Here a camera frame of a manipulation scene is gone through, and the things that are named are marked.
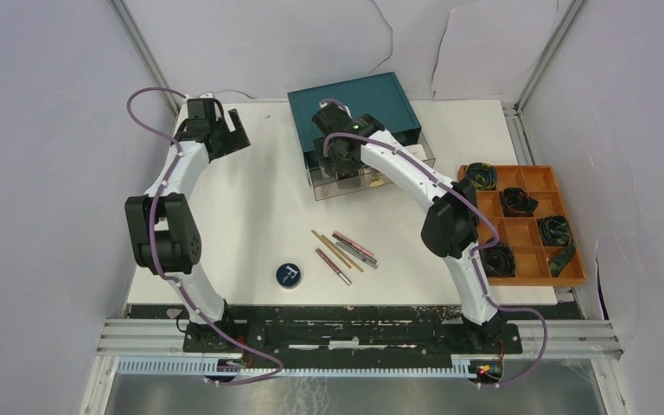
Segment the clear acrylic drawer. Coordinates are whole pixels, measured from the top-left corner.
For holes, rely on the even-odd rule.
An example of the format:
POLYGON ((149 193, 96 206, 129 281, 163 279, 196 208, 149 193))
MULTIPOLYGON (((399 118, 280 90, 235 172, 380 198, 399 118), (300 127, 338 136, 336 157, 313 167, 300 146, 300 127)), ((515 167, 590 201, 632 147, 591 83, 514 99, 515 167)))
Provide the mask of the clear acrylic drawer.
MULTIPOLYGON (((427 153, 427 159, 425 161, 418 160, 411 153, 409 153, 407 150, 406 151, 409 153, 410 157, 413 157, 419 163, 425 164, 427 166, 427 169, 435 176, 441 176, 441 174, 438 174, 434 169, 436 158, 434 157, 434 154, 425 138, 422 137, 416 138, 410 143, 405 143, 403 141, 398 140, 391 133, 379 132, 375 133, 372 136, 372 139, 375 141, 381 141, 385 144, 392 144, 396 148, 403 148, 403 149, 405 149, 405 147, 408 145, 421 144, 425 148, 427 153)), ((307 151, 303 155, 304 155, 305 166, 307 169, 307 177, 309 180, 310 187, 313 190, 314 199, 316 201, 323 201, 342 195, 350 195, 363 190, 377 188, 380 186, 393 183, 393 180, 389 179, 384 173, 378 171, 374 167, 363 165, 362 168, 358 170, 361 175, 361 187, 350 190, 339 189, 337 187, 335 179, 335 175, 338 172, 325 172, 321 168, 316 158, 314 141, 313 141, 313 150, 307 151)))

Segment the round blue tin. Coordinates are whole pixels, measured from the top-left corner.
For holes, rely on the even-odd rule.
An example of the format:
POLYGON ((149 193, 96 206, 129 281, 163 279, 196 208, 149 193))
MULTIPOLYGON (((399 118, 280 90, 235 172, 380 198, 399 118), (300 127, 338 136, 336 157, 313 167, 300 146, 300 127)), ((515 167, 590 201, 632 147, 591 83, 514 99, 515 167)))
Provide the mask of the round blue tin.
POLYGON ((293 263, 284 263, 276 270, 276 280, 286 290, 296 288, 301 282, 302 275, 301 268, 293 263))

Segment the black square powder compact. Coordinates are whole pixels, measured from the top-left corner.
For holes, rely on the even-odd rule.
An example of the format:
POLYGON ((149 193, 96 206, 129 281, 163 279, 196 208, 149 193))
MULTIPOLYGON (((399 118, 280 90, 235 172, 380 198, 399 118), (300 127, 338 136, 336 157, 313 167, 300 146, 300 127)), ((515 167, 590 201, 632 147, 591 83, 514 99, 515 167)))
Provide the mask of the black square powder compact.
POLYGON ((342 190, 350 190, 361 187, 361 175, 358 170, 338 172, 335 175, 335 179, 337 187, 342 190))

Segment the white cube box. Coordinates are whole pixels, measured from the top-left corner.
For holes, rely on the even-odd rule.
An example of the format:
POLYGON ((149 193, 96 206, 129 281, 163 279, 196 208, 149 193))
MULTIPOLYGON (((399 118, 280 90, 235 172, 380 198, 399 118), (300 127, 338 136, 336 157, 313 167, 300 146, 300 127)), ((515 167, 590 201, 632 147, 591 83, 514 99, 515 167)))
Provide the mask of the white cube box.
POLYGON ((418 160, 425 161, 427 159, 426 150, 421 144, 408 145, 405 149, 418 160))

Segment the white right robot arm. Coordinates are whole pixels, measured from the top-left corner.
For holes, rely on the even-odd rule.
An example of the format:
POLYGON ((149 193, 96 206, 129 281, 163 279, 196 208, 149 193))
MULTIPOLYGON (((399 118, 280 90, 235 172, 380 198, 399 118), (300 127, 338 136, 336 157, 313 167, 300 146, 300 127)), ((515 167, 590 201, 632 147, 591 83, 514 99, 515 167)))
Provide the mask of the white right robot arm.
POLYGON ((406 149, 376 118, 352 118, 346 106, 325 99, 312 118, 323 134, 323 156, 334 168, 371 167, 406 191, 425 212, 425 247, 446 264, 462 305, 467 346, 486 353, 500 340, 507 318, 490 294, 477 227, 486 220, 469 180, 445 176, 406 149))

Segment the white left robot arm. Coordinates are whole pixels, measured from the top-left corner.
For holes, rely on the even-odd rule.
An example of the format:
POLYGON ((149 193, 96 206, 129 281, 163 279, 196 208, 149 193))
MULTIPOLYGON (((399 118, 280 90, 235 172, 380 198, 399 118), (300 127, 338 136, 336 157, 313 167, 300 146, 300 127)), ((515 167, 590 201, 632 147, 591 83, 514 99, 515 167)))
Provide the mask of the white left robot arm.
POLYGON ((200 260, 202 241, 188 198, 214 160, 250 145, 236 110, 225 110, 211 93, 188 98, 186 114, 171 138, 165 164, 142 195, 124 205, 137 265, 168 283, 188 310, 191 322, 207 325, 204 339, 225 352, 238 338, 223 320, 227 302, 211 285, 200 260))

